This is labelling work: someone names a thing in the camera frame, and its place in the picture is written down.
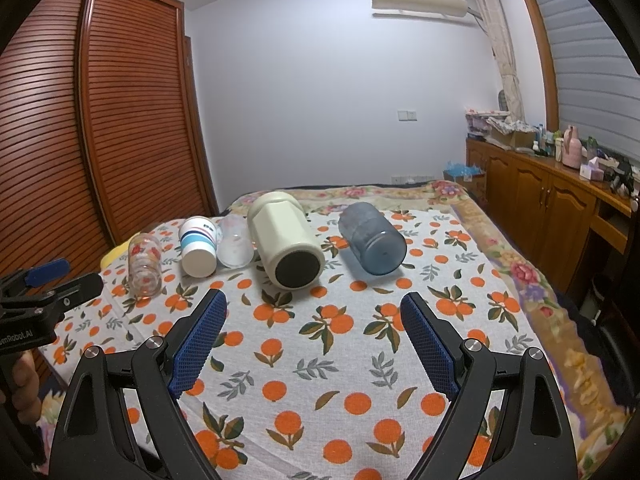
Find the bed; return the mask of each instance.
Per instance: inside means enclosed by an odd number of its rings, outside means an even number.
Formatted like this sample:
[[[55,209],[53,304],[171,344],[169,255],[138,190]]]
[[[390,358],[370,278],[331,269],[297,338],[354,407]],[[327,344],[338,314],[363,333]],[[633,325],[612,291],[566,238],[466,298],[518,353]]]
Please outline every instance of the bed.
[[[127,288],[126,255],[102,273],[100,298],[68,313],[55,344],[42,349],[68,383],[84,348],[136,348],[166,333],[209,288],[229,302],[223,332],[183,414],[223,479],[402,479],[430,443],[446,410],[433,391],[398,315],[417,290],[462,336],[491,350],[545,352],[564,399],[578,458],[588,476],[628,421],[614,402],[598,358],[545,277],[518,254],[465,190],[434,181],[399,189],[354,186],[287,190],[308,213],[326,253],[318,283],[288,293],[269,282],[256,258],[247,268],[218,269],[204,280],[183,276],[180,219],[155,229],[164,250],[164,288],[136,301]],[[229,211],[245,215],[264,192]],[[388,276],[366,274],[337,229],[340,211],[367,201],[404,235],[408,253]],[[482,463],[495,427],[500,392],[490,400],[466,476]],[[135,394],[126,392],[138,443],[153,450]],[[52,434],[62,396],[48,396],[41,426]]]

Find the pink kettle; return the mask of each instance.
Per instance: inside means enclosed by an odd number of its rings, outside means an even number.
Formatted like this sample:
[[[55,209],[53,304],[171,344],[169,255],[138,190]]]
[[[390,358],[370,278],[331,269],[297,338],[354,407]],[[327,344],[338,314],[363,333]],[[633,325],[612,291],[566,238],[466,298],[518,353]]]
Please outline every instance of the pink kettle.
[[[580,164],[582,163],[582,143],[578,138],[578,128],[570,124],[564,131],[562,163],[576,170],[580,169]]]

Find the screw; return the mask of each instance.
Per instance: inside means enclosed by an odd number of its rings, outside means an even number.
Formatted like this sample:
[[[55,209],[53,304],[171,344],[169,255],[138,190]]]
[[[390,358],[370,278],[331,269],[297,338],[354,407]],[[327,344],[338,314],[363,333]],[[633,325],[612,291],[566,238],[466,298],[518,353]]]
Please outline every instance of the screw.
[[[482,343],[478,339],[467,339],[465,341],[465,348],[470,352],[478,352],[482,348]]]
[[[145,341],[145,346],[147,348],[158,348],[162,344],[162,341],[164,341],[162,337],[154,335]]]
[[[100,347],[99,346],[89,346],[89,348],[87,348],[84,351],[84,357],[87,357],[88,359],[93,359],[99,353],[100,353]]]
[[[542,359],[545,356],[542,353],[542,350],[540,348],[536,348],[535,346],[532,346],[531,348],[529,348],[529,350],[527,350],[527,352],[529,353],[530,357],[533,357],[537,361],[539,361],[540,359]]]

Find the curtain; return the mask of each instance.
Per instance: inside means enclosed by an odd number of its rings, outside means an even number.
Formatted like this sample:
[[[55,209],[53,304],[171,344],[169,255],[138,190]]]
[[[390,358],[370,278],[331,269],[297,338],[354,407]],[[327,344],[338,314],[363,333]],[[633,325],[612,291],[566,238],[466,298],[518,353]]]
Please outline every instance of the curtain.
[[[522,95],[520,95],[520,85],[516,73],[513,45],[500,0],[476,0],[476,2],[494,50],[495,60],[498,62],[502,88],[511,112],[511,119],[524,121],[524,108],[522,107]]]

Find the yellow cloth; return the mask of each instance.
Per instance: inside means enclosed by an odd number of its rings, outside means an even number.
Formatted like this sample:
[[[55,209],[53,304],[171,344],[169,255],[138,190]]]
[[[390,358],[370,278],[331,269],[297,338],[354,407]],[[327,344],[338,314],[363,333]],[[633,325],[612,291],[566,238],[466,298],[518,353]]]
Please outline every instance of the yellow cloth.
[[[109,267],[114,260],[121,257],[124,253],[127,252],[127,249],[129,249],[129,242],[131,241],[131,238],[129,238],[129,240],[127,240],[126,242],[121,243],[119,246],[114,247],[111,251],[109,251],[102,257],[102,259],[100,260],[100,271]]]

